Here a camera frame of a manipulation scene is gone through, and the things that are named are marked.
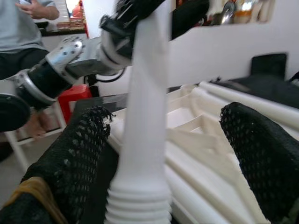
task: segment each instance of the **tiled floor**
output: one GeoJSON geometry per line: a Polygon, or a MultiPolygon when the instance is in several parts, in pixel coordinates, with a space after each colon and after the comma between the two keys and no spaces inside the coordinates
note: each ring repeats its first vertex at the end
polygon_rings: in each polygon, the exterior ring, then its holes
{"type": "MultiPolygon", "coordinates": [[[[37,161],[57,137],[58,134],[55,134],[33,142],[31,143],[31,146],[24,146],[24,152],[30,163],[37,161]]],[[[11,196],[16,186],[20,183],[23,175],[24,172],[18,164],[14,154],[0,162],[0,208],[11,196]]]]}

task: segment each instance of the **red plastic stool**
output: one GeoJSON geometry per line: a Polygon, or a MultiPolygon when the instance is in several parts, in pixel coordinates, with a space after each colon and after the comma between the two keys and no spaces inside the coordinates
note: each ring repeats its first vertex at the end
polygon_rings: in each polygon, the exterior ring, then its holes
{"type": "Polygon", "coordinates": [[[58,101],[64,115],[65,122],[68,123],[71,118],[70,102],[79,99],[91,98],[92,95],[87,85],[74,85],[70,89],[64,91],[59,97],[58,101]]]}

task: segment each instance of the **gray t-shirt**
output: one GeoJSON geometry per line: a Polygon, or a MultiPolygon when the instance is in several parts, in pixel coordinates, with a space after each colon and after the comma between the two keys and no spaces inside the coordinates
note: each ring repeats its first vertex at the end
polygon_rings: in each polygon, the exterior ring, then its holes
{"type": "MultiPolygon", "coordinates": [[[[23,49],[44,49],[42,35],[33,19],[22,12],[18,0],[0,0],[0,53],[17,53],[23,49]]],[[[55,6],[52,0],[38,0],[43,6],[55,6]]]]}

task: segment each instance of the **black mesh gripper pad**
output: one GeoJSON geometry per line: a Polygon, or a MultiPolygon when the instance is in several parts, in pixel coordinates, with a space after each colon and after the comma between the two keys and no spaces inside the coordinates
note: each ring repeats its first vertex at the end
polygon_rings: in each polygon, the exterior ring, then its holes
{"type": "Polygon", "coordinates": [[[299,143],[279,125],[240,103],[221,110],[221,127],[265,217],[296,223],[290,210],[299,198],[299,143]]]}
{"type": "MultiPolygon", "coordinates": [[[[72,120],[22,179],[43,178],[70,224],[80,220],[89,189],[95,182],[101,151],[110,134],[110,126],[104,125],[104,118],[111,119],[110,112],[93,106],[72,120]]],[[[0,224],[6,223],[51,224],[54,221],[33,196],[23,194],[0,211],[0,224]]]]}

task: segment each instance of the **black shorts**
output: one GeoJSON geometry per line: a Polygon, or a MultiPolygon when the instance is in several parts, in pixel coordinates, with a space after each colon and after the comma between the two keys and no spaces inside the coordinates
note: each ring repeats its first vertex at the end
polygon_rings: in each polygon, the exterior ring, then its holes
{"type": "Polygon", "coordinates": [[[15,75],[23,69],[30,69],[38,64],[48,51],[29,48],[15,54],[0,53],[0,80],[15,75]]]}

